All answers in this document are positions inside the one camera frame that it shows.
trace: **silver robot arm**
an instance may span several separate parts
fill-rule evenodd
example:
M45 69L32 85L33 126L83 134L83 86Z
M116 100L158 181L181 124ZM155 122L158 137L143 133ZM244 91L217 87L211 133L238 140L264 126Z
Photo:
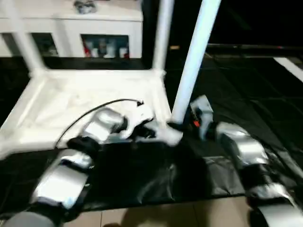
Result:
M262 144L236 124L214 123L205 96L194 101L191 109L200 120L200 139L216 141L231 157L252 208L251 226L303 226L302 211L271 169Z

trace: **black cable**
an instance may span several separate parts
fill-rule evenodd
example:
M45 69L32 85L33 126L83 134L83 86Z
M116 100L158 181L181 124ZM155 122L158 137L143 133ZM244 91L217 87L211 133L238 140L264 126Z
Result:
M81 118L85 117L87 114L90 114L91 112L94 112L106 105L112 104L112 103L117 103L117 102L122 102L122 101L133 101L133 102L137 102L138 105L142 104L142 101L136 100L136 99L130 99L130 98L122 98L122 99L116 99L101 105L96 106L95 108L92 108L90 110L88 110L87 112L85 112L84 114L82 114L80 117L78 117L73 123L71 123L65 130L64 132L61 134L61 136L59 137L59 139L57 140L57 142L55 143L54 148L56 149L58 144L60 143L60 140L62 139L62 137L66 134L66 132L72 127L74 126Z

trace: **black tablecloth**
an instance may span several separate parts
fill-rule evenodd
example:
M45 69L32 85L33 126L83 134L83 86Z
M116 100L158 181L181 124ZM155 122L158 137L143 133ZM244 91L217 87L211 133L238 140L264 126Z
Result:
M165 87L171 107L181 72L167 69ZM302 88L297 78L272 59L212 59L203 62L192 100L207 95L216 121L237 123L264 141L281 181L301 198ZM0 214L27 207L39 176L57 153L49 150L14 154L0 162ZM95 173L85 210L244 193L233 165L220 147L186 136L174 149L159 143L107 146Z

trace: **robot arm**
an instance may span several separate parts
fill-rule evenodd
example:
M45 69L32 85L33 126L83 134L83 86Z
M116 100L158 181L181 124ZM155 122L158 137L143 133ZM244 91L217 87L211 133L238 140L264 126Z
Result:
M77 218L91 187L89 174L104 143L124 140L144 123L145 129L152 131L158 140L171 146L178 144L183 133L152 120L153 112L144 104L127 117L110 108L96 111L78 137L67 142L68 148L60 152L42 175L31 207L14 215L4 227L58 227Z
M217 142L231 157L252 208L251 226L303 226L303 214L271 169L262 144L236 124L213 122L213 111L205 96L193 102L191 108L200 121L200 139Z

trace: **metal bracket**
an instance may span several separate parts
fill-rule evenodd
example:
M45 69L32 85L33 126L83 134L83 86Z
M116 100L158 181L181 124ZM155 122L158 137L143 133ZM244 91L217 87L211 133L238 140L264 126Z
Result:
M201 126L199 128L199 136L202 140L205 140L205 135L208 130L208 126L211 122L213 122L213 109L205 95L200 96L194 102L190 104L193 112L196 113L197 110L201 111L200 119Z

